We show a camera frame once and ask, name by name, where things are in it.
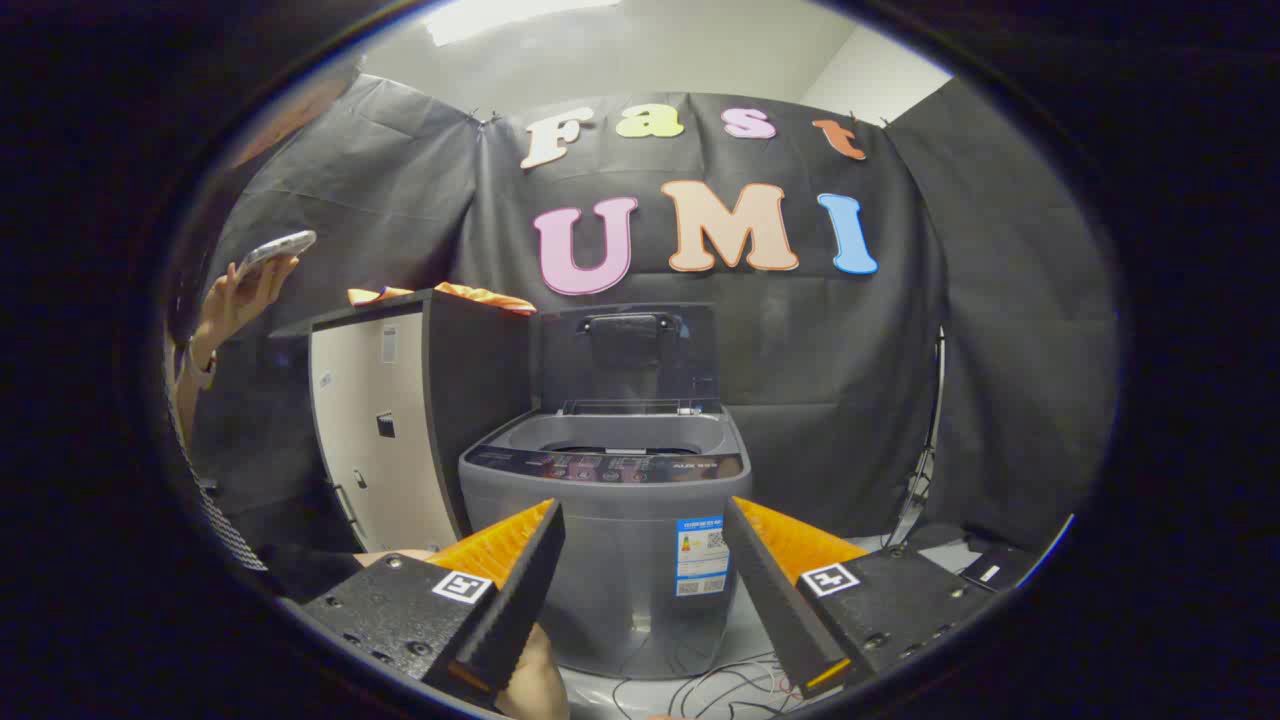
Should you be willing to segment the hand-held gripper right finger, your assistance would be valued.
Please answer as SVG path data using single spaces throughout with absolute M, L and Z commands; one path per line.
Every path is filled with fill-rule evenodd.
M 732 496 L 723 539 L 792 687 L 865 684 L 972 624 L 996 592 L 902 547 L 867 551 Z

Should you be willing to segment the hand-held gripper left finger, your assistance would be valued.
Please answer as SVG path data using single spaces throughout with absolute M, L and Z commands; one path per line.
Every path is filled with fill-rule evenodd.
M 547 498 L 429 560 L 387 553 L 303 611 L 370 660 L 463 701 L 493 701 L 517 667 L 566 529 Z

